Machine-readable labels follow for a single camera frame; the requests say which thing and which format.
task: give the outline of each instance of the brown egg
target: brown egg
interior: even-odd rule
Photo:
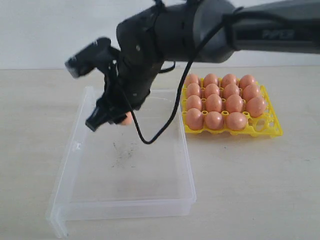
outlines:
[[[237,84],[237,77],[234,74],[227,74],[222,78],[221,87],[225,88],[229,84]]]
[[[184,80],[184,84],[186,87],[188,87],[190,84],[200,85],[200,79],[196,74],[190,73],[188,76],[186,76],[186,78]]]
[[[226,117],[226,126],[233,131],[245,129],[248,124],[247,117],[241,112],[233,112]]]
[[[186,100],[186,110],[188,111],[189,109],[198,109],[202,110],[202,101],[201,98],[198,97],[197,95],[191,95],[188,97]]]
[[[218,77],[213,73],[210,73],[207,76],[205,76],[205,78],[203,80],[203,87],[204,88],[206,88],[209,84],[219,85]]]
[[[186,112],[186,124],[192,130],[200,130],[204,126],[204,116],[202,112],[196,108],[191,108]]]
[[[199,98],[202,96],[201,88],[197,83],[190,83],[186,88],[186,97],[189,98],[192,95],[196,95]]]
[[[245,110],[253,118],[260,117],[267,108],[267,102],[262,96],[256,96],[246,103]]]
[[[254,97],[261,96],[260,94],[260,86],[257,84],[250,84],[248,85],[242,92],[242,98],[249,102],[249,100],[253,99]]]
[[[133,117],[130,111],[126,114],[126,119],[121,122],[121,125],[130,125],[132,123]]]
[[[204,118],[205,124],[209,129],[219,130],[224,127],[224,117],[217,111],[209,112]]]
[[[208,86],[206,86],[204,90],[204,98],[208,98],[211,94],[220,95],[220,88],[214,83],[211,83]]]
[[[244,102],[242,98],[237,95],[233,94],[225,102],[225,110],[228,111],[230,114],[234,112],[241,112],[243,110]]]
[[[223,98],[228,99],[228,97],[230,97],[233,94],[239,95],[240,90],[237,84],[230,83],[223,90]]]
[[[245,75],[239,81],[239,88],[245,89],[250,84],[256,83],[256,79],[252,75]]]
[[[207,112],[222,112],[222,99],[217,94],[211,94],[205,102]]]

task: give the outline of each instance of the table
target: table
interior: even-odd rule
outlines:
[[[153,88],[176,88],[182,69]],[[68,222],[70,240],[315,240],[320,237],[320,69],[194,68],[254,75],[284,135],[188,135],[197,193],[189,216]],[[0,70],[0,239],[53,240],[45,212],[85,86],[60,69]]]

